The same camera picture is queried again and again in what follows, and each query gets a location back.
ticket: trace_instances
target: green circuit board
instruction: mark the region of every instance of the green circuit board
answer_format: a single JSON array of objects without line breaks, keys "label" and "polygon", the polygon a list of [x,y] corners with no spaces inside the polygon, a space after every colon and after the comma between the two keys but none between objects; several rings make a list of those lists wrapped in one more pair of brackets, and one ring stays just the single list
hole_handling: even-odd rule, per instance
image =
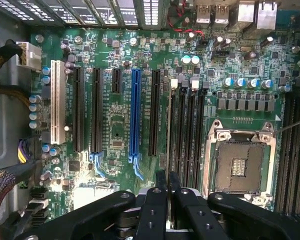
[{"label": "green circuit board", "polygon": [[[284,110],[284,94],[279,91],[281,81],[285,79],[284,85],[291,86],[292,79],[300,76],[300,69],[297,62],[300,55],[293,54],[291,47],[300,39],[300,35],[288,31],[276,31],[273,34],[274,42],[267,47],[260,47],[260,41],[244,40],[239,33],[224,33],[218,30],[203,31],[205,39],[209,40],[203,50],[196,50],[196,42],[186,42],[186,33],[174,31],[144,31],[144,30],[112,30],[112,29],[79,29],[79,28],[51,28],[42,29],[31,35],[31,43],[42,49],[42,66],[50,67],[51,60],[66,62],[66,56],[60,48],[61,43],[66,43],[71,48],[71,54],[75,55],[75,64],[84,70],[84,150],[74,152],[73,135],[71,131],[66,133],[66,142],[60,145],[61,153],[58,156],[60,162],[53,164],[50,159],[43,160],[42,172],[52,172],[52,182],[49,188],[49,209],[50,219],[57,218],[73,209],[82,201],[89,198],[85,192],[79,189],[98,189],[104,191],[130,190],[138,194],[140,188],[151,187],[155,184],[155,172],[157,170],[176,170],[171,162],[167,161],[167,132],[170,126],[169,110],[171,108],[170,95],[172,94],[172,79],[180,79],[180,75],[189,82],[192,77],[199,79],[199,86],[208,83],[208,90],[204,98],[204,118],[202,143],[200,147],[198,185],[188,184],[188,187],[197,187],[203,190],[203,172],[205,166],[205,151],[207,134],[214,120],[220,120],[225,129],[233,130],[261,130],[266,122],[271,123],[273,128],[279,129],[282,126]],[[42,35],[44,41],[38,43],[36,35]],[[75,43],[75,37],[80,36],[82,42]],[[217,36],[231,39],[232,43],[225,49],[229,56],[213,57],[216,47],[213,47],[213,39]],[[137,39],[136,45],[131,45],[131,38]],[[257,53],[257,57],[251,60],[244,60],[247,52],[241,51],[241,47],[248,47]],[[181,62],[183,56],[198,56],[200,62],[197,66],[184,65]],[[182,73],[177,72],[177,67],[183,67]],[[91,121],[92,121],[92,70],[100,68],[103,70],[103,129],[102,129],[102,150],[100,171],[105,178],[100,177],[90,166],[90,142],[91,142]],[[112,92],[112,70],[121,69],[121,92]],[[128,162],[130,144],[130,117],[132,97],[132,69],[141,70],[141,97],[140,97],[140,132],[139,132],[139,170],[144,180],[136,176],[133,165]],[[151,94],[152,94],[152,71],[161,70],[159,114],[158,114],[158,136],[157,154],[149,156],[149,136],[151,119]],[[44,84],[42,73],[32,73],[32,93],[41,95]],[[233,81],[238,78],[245,78],[245,81],[257,79],[258,83],[264,80],[271,80],[271,87],[263,89],[260,84],[250,89],[243,86],[240,89],[233,86],[224,86],[226,78]],[[73,77],[67,77],[66,83],[66,124],[73,123]],[[271,101],[272,110],[231,109],[227,103],[220,109],[219,101],[239,99]],[[195,97],[195,104],[198,104],[198,97]],[[178,104],[174,105],[178,114]],[[50,102],[45,101],[42,108],[42,122],[46,123],[48,131],[50,126]],[[194,110],[193,131],[198,127],[196,122],[198,111]],[[186,131],[188,110],[185,110],[183,133]],[[175,135],[175,129],[171,128],[171,134]],[[114,147],[114,141],[121,142],[120,147]],[[185,140],[181,143],[181,152],[185,151]],[[276,172],[278,163],[278,151],[280,149],[280,136],[276,137],[275,158],[273,163],[273,174],[270,194],[274,196],[276,185]],[[264,148],[264,158],[261,175],[268,175],[269,153],[268,147]],[[266,183],[262,179],[262,188]]]}]

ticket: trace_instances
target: blue pcie slot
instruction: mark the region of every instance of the blue pcie slot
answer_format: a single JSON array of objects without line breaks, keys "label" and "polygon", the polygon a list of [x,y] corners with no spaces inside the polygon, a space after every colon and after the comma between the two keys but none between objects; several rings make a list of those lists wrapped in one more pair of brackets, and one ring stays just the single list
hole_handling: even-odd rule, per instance
[{"label": "blue pcie slot", "polygon": [[99,174],[100,177],[105,178],[106,175],[100,170],[100,167],[101,167],[101,158],[103,157],[103,155],[104,155],[103,152],[91,153],[89,155],[89,161],[94,164],[95,172],[97,174]]},{"label": "blue pcie slot", "polygon": [[130,110],[130,142],[128,162],[133,164],[135,175],[144,180],[139,170],[139,137],[140,137],[140,111],[141,111],[141,70],[132,70],[131,80],[131,110]]}]

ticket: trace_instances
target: motherboard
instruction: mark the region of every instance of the motherboard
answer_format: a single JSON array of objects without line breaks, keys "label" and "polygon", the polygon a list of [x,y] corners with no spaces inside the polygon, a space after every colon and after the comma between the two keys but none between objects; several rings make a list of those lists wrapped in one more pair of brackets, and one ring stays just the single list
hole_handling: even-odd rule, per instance
[{"label": "motherboard", "polygon": [[31,44],[42,50],[30,127],[49,219],[138,194],[158,170],[204,197],[223,191],[273,210],[281,135],[268,133],[300,77],[300,33],[45,28]]}]

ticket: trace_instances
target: white pci slot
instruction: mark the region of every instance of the white pci slot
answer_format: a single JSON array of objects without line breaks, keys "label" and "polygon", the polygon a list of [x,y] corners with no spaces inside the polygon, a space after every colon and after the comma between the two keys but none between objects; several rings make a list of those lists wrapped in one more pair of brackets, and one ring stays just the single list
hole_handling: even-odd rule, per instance
[{"label": "white pci slot", "polygon": [[51,60],[51,144],[66,141],[66,74],[65,63]]}]

